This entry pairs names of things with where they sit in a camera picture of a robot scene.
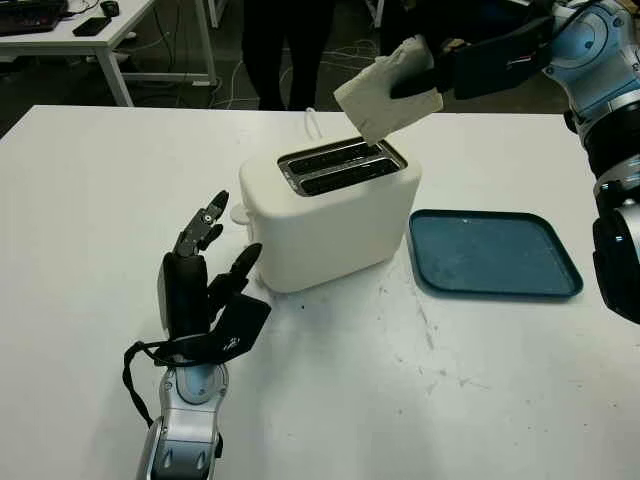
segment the person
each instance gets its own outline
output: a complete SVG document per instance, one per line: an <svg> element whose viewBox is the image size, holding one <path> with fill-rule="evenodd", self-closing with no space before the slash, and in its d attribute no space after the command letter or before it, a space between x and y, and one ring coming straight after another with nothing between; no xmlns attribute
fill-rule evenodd
<svg viewBox="0 0 640 480"><path fill-rule="evenodd" d="M335 0L245 0L242 56L260 97L260 110L285 110L280 63L286 38L293 80L289 110L313 107L318 68L327 43Z"/></svg>

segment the white table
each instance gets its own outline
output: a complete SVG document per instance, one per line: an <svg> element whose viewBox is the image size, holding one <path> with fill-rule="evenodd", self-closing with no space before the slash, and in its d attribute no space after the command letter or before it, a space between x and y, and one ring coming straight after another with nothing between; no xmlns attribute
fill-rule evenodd
<svg viewBox="0 0 640 480"><path fill-rule="evenodd" d="M245 158L306 142L303 115L35 107L0 140L0 478L133 477L145 426L122 353L161 338L162 255L219 189L238 202ZM342 114L318 119L354 134ZM229 364L216 478L637 480L640 327L600 299L594 180L562 117L434 115L390 141L423 163L415 208L540 214L584 291L436 298L405 245L298 294L252 283L273 313ZM246 242L224 224L210 275ZM160 374L135 364L152 415Z"/></svg>
<svg viewBox="0 0 640 480"><path fill-rule="evenodd" d="M0 55L95 55L119 106L132 107L133 102L125 81L197 82L202 86L215 86L217 76L209 27L203 0L193 0L196 6L198 29L207 73L122 73L113 50L153 7L154 0L120 0L120 15L113 17L100 33L93 37L76 37L73 30L91 17L103 16L99 5L91 10L63 20L50 32L29 33L0 37ZM82 3L70 1L70 10L80 11Z"/></svg>

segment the white desk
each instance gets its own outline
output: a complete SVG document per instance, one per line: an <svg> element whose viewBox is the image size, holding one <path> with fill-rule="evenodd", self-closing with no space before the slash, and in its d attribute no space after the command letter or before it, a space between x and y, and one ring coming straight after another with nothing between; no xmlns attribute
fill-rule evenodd
<svg viewBox="0 0 640 480"><path fill-rule="evenodd" d="M73 29L90 17L103 16L99 5L91 10L63 20L50 32L0 37L0 54L18 55L95 55L107 79L113 98L119 106L133 106L125 80L199 82L215 86L217 83L209 27L203 0L193 0L202 41L207 73L121 73L113 49L118 46L153 7L154 0L120 0L120 15L94 37L76 37ZM70 10L82 10L82 3L70 1Z"/></svg>
<svg viewBox="0 0 640 480"><path fill-rule="evenodd" d="M342 114L318 118L354 134ZM562 117L434 115L390 140L423 162L415 208L542 215L583 293L436 298L403 245L271 297L254 350L229 365L216 478L637 480L640 327L600 300L593 178ZM89 107L36 107L0 140L0 478L133 477L145 426L122 354L161 336L162 255L219 189L238 202L246 157L306 141L298 113ZM210 275L246 242L224 224ZM152 415L160 374L135 364Z"/></svg>

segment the smartphone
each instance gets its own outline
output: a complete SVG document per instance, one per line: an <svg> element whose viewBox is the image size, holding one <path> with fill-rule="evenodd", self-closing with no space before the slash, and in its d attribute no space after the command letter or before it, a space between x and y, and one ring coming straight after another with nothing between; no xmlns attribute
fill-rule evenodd
<svg viewBox="0 0 640 480"><path fill-rule="evenodd" d="M73 30L73 34L76 37L93 37L100 33L102 29L110 23L110 17L92 17L80 26L76 27Z"/></svg>

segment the black strap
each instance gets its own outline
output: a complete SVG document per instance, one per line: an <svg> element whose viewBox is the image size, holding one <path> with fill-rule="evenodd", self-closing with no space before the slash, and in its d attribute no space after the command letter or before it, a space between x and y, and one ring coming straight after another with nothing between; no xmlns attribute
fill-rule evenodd
<svg viewBox="0 0 640 480"><path fill-rule="evenodd" d="M131 345L126 352L124 352L124 370L122 370L122 382L124 386L129 390L129 395L131 395L131 400L133 404L136 406L136 410L140 413L144 421L147 423L147 427L151 428L153 424L153 420L149 416L149 410L144 403L142 397L136 392L136 389L133 386L133 378L131 377L131 361L133 357L136 356L136 353L142 351L144 348L143 342L136 342Z"/></svg>
<svg viewBox="0 0 640 480"><path fill-rule="evenodd" d="M138 410L138 413L140 413L140 416L144 419L144 421L147 423L147 427L149 428L153 424L153 420L149 415L149 410L147 409L147 405L144 403L144 400L142 399L140 394L136 392L136 389L133 386L133 377L131 376L131 362L133 361L133 358L136 356L136 354L139 352L144 352L149 358L151 358L155 362L156 365L165 366L165 367L193 367L195 365L199 365L203 363L203 362L173 362L171 360L157 356L156 352L158 350L156 350L156 352L151 351L151 348L154 348L154 347L159 348L168 343L173 343L173 342L164 341L164 342L144 343L144 342L138 341L133 345L131 345L126 352L124 352L124 369L122 370L122 383L124 383L124 386L129 391L129 395L131 395L131 400L133 401L133 404L135 405L136 410Z"/></svg>

